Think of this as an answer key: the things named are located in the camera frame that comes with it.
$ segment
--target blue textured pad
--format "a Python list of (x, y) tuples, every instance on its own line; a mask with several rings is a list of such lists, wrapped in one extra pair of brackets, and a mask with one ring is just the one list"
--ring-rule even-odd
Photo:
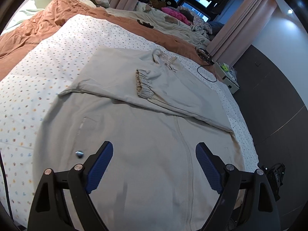
[(222, 194), (224, 188), (221, 185), (221, 174), (200, 144), (196, 146), (196, 157), (211, 188), (217, 191), (218, 194)]
[(113, 145), (109, 142), (88, 174), (87, 186), (85, 188), (87, 194), (97, 189), (112, 156)]

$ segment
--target orange blanket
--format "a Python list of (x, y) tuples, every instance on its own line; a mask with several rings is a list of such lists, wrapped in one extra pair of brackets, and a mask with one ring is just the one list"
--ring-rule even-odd
[[(197, 55), (194, 45), (176, 36), (165, 35), (155, 29), (144, 27), (130, 18), (115, 17), (108, 14), (104, 8), (92, 8), (79, 0), (52, 0), (44, 11), (0, 37), (0, 80), (42, 40), (53, 35), (68, 19), (77, 14), (108, 20), (199, 65), (207, 65)], [(206, 69), (216, 74), (213, 66)]]

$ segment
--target zipper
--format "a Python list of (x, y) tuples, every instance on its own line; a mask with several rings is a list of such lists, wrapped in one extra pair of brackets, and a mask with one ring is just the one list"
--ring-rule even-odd
[(177, 116), (173, 116), (174, 118), (174, 123), (175, 127), (177, 130), (177, 133), (180, 137), (181, 142), (183, 143), (185, 150), (186, 150), (186, 155), (187, 155), (187, 164), (188, 164), (188, 208), (187, 208), (187, 218), (186, 218), (186, 229), (191, 231), (191, 226), (190, 226), (190, 221), (192, 218), (192, 213), (193, 213), (193, 161), (192, 161), (192, 155), (190, 152), (190, 149), (184, 139), (184, 136), (181, 133), (179, 122), (177, 120)]

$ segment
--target pink plush toy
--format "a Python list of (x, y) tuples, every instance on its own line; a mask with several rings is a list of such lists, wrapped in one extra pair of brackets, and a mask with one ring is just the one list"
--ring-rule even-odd
[(185, 24), (187, 24), (188, 26), (190, 26), (190, 21), (187, 20), (186, 16), (184, 16), (183, 14), (181, 14), (180, 12), (177, 11), (173, 11), (170, 8), (164, 7), (161, 8), (161, 10), (163, 12), (165, 12), (168, 15), (171, 15), (172, 17), (175, 17), (176, 19), (178, 19), (181, 22), (184, 22)]

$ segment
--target white polka dot sheet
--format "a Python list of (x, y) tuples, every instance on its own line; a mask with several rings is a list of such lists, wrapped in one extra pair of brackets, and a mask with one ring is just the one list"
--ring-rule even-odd
[[(14, 219), (27, 226), (35, 189), (32, 185), (32, 154), (41, 121), (57, 94), (67, 88), (99, 46), (154, 50), (177, 57), (199, 80), (214, 89), (221, 99), (244, 157), (246, 171), (257, 168), (252, 137), (227, 86), (209, 82), (197, 72), (198, 64), (116, 24), (76, 15), (53, 36), (30, 51), (0, 83), (0, 151), (5, 165)], [(199, 69), (214, 81), (212, 73)], [(8, 210), (3, 176), (0, 200)]]

